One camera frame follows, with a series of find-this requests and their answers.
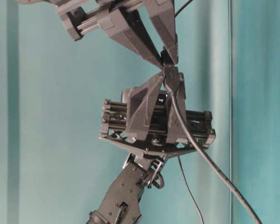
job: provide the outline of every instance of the black wire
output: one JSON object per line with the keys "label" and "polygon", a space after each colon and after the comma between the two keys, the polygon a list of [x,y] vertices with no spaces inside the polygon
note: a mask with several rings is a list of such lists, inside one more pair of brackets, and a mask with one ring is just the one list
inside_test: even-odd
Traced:
{"label": "black wire", "polygon": [[176,13],[175,13],[175,17],[178,16],[178,14],[185,8],[188,6],[188,4],[190,4],[193,0],[189,0],[187,1]]}
{"label": "black wire", "polygon": [[183,176],[183,180],[185,181],[185,185],[186,185],[186,187],[187,187],[187,190],[188,190],[188,192],[189,192],[189,194],[190,194],[190,196],[191,196],[191,198],[192,198],[192,200],[193,200],[193,203],[194,203],[195,206],[196,206],[197,212],[198,212],[198,214],[199,214],[199,216],[200,216],[200,221],[201,221],[202,224],[204,224],[204,220],[203,220],[201,211],[200,211],[200,209],[199,209],[199,207],[198,207],[198,205],[197,205],[197,203],[196,203],[196,201],[195,201],[195,199],[194,199],[194,197],[193,197],[193,195],[192,195],[192,193],[191,193],[190,187],[188,186],[188,182],[187,182],[187,179],[186,179],[186,177],[185,177],[185,173],[183,172],[181,158],[178,156],[177,159],[178,159],[179,168],[181,169],[181,173],[182,173],[182,176]]}
{"label": "black wire", "polygon": [[187,124],[182,118],[182,114],[178,108],[176,95],[171,94],[172,106],[176,112],[179,123],[181,124],[186,136],[188,137],[191,144],[194,148],[199,152],[199,154],[207,161],[210,167],[216,172],[216,174],[222,179],[222,181],[229,187],[229,189],[233,192],[233,194],[238,198],[238,200],[242,203],[244,208],[248,211],[248,213],[254,218],[256,223],[262,224],[261,220],[258,218],[257,214],[253,210],[253,208],[249,205],[249,203],[245,200],[239,190],[233,185],[233,183],[228,179],[228,177],[220,170],[220,168],[215,164],[215,162],[206,154],[206,152],[197,144],[194,137],[192,136],[190,130],[187,127]]}

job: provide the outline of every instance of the teal curtain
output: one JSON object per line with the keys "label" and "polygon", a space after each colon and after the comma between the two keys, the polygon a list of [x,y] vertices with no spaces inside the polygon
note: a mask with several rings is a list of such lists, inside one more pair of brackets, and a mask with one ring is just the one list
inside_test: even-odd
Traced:
{"label": "teal curtain", "polygon": [[[280,224],[280,0],[233,0],[232,15],[234,182]],[[253,223],[233,205],[234,223]]]}
{"label": "teal curtain", "polygon": [[[264,223],[280,223],[280,1],[196,0],[176,26],[186,107],[213,112],[208,154]],[[158,71],[102,30],[74,42],[50,4],[0,0],[0,224],[85,223],[126,157],[98,139],[102,102]],[[205,223],[253,223],[198,154],[182,162]],[[162,174],[141,223],[199,223],[177,159]]]}

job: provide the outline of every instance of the screw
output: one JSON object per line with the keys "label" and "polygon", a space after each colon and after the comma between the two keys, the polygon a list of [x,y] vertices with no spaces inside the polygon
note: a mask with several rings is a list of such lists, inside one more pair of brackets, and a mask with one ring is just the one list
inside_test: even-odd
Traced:
{"label": "screw", "polygon": [[161,141],[161,138],[158,135],[153,137],[153,142],[154,143],[159,143],[160,141]]}

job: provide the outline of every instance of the robotic arm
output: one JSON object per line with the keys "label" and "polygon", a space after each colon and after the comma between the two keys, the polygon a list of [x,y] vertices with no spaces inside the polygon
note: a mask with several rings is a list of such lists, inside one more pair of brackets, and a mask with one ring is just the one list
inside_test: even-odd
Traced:
{"label": "robotic arm", "polygon": [[[18,1],[26,4],[40,0]],[[56,14],[75,41],[102,28],[111,39],[161,69],[143,85],[123,90],[121,102],[104,100],[100,139],[126,150],[129,155],[99,209],[90,213],[88,224],[137,223],[145,187],[162,189],[161,170],[167,160],[195,151],[260,224],[248,202],[204,152],[216,137],[211,127],[211,112],[185,109],[184,76],[175,66],[178,44],[174,0],[96,0],[99,7],[90,12],[82,8],[90,0],[45,1],[56,6]],[[137,10],[141,6],[146,8],[163,41],[160,54],[141,21]]]}

